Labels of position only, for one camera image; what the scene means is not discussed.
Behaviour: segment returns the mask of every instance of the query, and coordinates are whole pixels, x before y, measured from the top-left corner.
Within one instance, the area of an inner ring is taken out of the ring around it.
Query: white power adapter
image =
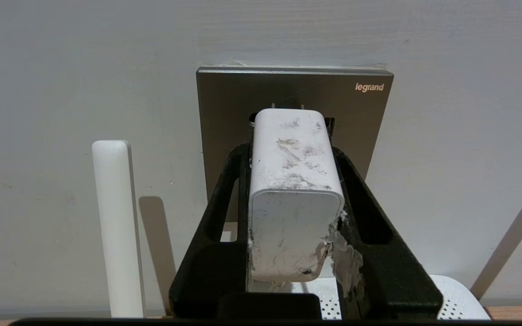
[[[249,270],[256,280],[319,276],[324,237],[344,205],[323,116],[265,109],[255,118],[249,192]]]

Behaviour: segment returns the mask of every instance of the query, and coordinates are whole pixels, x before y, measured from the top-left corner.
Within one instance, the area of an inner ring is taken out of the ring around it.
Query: dark gray wall plate
[[[287,109],[303,105],[335,117],[332,143],[365,177],[393,79],[392,73],[373,69],[200,68],[197,86],[207,195],[211,196],[228,153],[251,136],[249,116],[273,104]],[[359,86],[382,84],[383,90],[363,91]],[[237,220],[236,201],[232,202],[227,221]]]

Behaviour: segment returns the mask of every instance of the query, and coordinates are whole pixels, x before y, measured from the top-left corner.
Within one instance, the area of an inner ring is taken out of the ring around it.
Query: white wall
[[[180,263],[206,205],[199,64],[393,72],[367,182],[430,273],[470,287],[522,207],[522,2],[0,1],[0,317],[106,313],[96,139],[131,142]],[[522,304],[522,242],[483,303]]]

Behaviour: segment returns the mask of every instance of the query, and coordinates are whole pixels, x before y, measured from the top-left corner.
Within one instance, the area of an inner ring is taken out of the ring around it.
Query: wall plate
[[[332,144],[365,177],[393,79],[390,72],[366,68],[199,68],[207,196],[210,198],[228,153],[249,140],[249,116],[272,106],[303,107],[336,118]],[[237,220],[236,197],[234,188],[227,221]]]

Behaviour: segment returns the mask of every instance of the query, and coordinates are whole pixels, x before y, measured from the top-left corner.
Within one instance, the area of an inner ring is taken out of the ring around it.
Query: legrand logo
[[[356,83],[356,90],[365,93],[367,91],[383,91],[384,84],[381,85],[362,85],[359,82]]]

